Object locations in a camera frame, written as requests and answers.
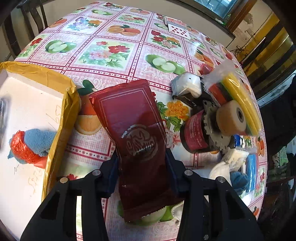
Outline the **blue red sponge cloth pack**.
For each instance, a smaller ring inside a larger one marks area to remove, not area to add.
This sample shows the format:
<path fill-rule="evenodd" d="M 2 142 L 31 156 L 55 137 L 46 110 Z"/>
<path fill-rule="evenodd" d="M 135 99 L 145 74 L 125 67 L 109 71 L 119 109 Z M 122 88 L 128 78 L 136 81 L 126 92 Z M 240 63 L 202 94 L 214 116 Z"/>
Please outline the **blue red sponge cloth pack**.
<path fill-rule="evenodd" d="M 249 178 L 249 183 L 246 187 L 246 193 L 255 190 L 257 184 L 257 173 L 259 167 L 258 154 L 249 154 L 246 159 L 246 175 Z"/>

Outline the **dark red foil packet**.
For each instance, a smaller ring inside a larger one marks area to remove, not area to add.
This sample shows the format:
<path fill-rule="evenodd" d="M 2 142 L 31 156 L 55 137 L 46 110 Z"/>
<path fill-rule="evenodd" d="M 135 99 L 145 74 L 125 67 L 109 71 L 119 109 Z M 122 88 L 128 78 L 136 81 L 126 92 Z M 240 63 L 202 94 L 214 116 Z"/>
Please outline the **dark red foil packet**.
<path fill-rule="evenodd" d="M 145 79 L 90 94 L 101 125 L 119 158 L 119 195 L 125 221 L 181 202 L 166 168 L 166 132 Z"/>

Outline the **blue rag with red band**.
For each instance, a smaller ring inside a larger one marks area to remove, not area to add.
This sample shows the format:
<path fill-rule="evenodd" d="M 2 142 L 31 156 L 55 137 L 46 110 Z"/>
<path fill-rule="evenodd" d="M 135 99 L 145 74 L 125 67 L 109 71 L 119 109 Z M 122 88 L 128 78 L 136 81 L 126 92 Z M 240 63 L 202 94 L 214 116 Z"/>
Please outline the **blue rag with red band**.
<path fill-rule="evenodd" d="M 45 169 L 56 133 L 37 128 L 17 131 L 9 140 L 8 159 L 15 158 L 20 164 L 32 164 Z"/>

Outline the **yellow multicolour sponge pack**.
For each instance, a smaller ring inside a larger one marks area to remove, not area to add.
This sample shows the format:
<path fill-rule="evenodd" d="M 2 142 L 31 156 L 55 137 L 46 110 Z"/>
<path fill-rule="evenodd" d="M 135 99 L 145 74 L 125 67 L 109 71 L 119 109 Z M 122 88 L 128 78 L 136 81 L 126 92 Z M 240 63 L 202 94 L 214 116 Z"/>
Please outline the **yellow multicolour sponge pack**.
<path fill-rule="evenodd" d="M 234 100 L 241 107 L 246 120 L 246 128 L 239 133 L 258 136 L 262 130 L 262 123 L 250 92 L 236 73 L 234 63 L 225 60 L 211 71 L 205 68 L 202 70 L 204 88 L 219 106 L 224 106 Z"/>

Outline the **white cloth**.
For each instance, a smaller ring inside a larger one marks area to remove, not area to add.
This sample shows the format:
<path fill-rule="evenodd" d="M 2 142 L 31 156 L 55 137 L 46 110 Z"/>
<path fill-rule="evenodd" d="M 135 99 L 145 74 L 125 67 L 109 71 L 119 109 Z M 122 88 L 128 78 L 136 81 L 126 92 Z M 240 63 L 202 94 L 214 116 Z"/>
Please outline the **white cloth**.
<path fill-rule="evenodd" d="M 203 169 L 194 169 L 193 171 L 203 178 L 208 178 L 213 180 L 215 180 L 219 176 L 222 176 L 227 180 L 230 186 L 232 186 L 232 183 L 230 180 L 229 164 L 224 161 L 219 162 L 218 164 L 215 164 L 215 165 L 210 164 Z M 177 227 L 180 227 L 183 207 L 184 207 L 184 201 L 174 205 L 171 208 L 171 215 Z"/>

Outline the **dark red jar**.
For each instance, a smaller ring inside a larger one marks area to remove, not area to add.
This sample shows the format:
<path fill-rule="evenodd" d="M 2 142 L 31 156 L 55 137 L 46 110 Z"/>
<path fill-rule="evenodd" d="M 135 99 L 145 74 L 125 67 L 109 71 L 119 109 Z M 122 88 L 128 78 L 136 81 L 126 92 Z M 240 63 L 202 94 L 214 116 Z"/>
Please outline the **dark red jar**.
<path fill-rule="evenodd" d="M 209 136 L 204 126 L 205 111 L 201 110 L 191 116 L 180 129 L 183 147 L 190 153 L 205 153 L 210 151 Z"/>

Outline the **beige tape roll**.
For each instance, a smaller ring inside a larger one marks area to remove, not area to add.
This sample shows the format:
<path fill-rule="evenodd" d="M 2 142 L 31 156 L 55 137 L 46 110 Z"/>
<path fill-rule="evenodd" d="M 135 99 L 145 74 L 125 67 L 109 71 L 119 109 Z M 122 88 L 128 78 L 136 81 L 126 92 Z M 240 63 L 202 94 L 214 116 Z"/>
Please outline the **beige tape roll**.
<path fill-rule="evenodd" d="M 217 109 L 216 122 L 224 136 L 232 136 L 246 130 L 244 112 L 235 100 L 229 101 Z"/>

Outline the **yellow taped foam box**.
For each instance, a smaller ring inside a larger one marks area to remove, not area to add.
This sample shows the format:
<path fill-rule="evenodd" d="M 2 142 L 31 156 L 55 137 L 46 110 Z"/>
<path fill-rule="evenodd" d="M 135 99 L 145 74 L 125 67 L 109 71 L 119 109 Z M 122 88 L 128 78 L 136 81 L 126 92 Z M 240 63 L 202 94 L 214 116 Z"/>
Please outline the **yellow taped foam box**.
<path fill-rule="evenodd" d="M 17 240 L 56 183 L 80 102 L 65 75 L 1 63 L 1 224 Z"/>

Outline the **wooden chair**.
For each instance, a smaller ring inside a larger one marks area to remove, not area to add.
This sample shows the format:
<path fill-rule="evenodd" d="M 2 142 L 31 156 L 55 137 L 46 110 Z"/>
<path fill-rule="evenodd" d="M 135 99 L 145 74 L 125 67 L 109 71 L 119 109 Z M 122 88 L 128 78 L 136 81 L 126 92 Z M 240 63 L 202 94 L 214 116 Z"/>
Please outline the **wooden chair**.
<path fill-rule="evenodd" d="M 21 53 L 20 44 L 18 43 L 16 32 L 13 27 L 13 17 L 11 13 L 18 9 L 24 21 L 25 31 L 30 40 L 35 37 L 32 24 L 29 18 L 32 18 L 39 33 L 48 27 L 48 21 L 44 9 L 44 4 L 49 1 L 3 1 L 1 0 L 1 28 L 4 34 L 4 40 L 10 51 L 5 60 L 10 57 L 15 58 Z"/>

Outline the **playing cards stack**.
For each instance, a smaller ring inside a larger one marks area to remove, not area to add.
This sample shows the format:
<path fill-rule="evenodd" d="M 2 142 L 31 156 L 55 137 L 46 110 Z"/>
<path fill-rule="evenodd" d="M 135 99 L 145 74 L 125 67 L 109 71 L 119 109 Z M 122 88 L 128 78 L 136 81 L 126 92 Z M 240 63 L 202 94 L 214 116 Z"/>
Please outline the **playing cards stack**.
<path fill-rule="evenodd" d="M 182 21 L 165 16 L 164 23 L 168 27 L 170 33 L 188 40 L 191 39 L 189 31 L 186 29 L 186 25 Z"/>

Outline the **barred window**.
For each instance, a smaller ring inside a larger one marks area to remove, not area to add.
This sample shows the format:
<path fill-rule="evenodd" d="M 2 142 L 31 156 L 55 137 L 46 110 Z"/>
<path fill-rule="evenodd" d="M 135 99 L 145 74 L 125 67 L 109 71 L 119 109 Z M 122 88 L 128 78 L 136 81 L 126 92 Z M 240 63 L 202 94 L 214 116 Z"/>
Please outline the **barred window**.
<path fill-rule="evenodd" d="M 251 6 L 252 8 L 256 1 L 189 0 L 181 1 L 181 3 L 186 4 L 226 26 L 228 22 L 235 19 L 245 7 Z"/>

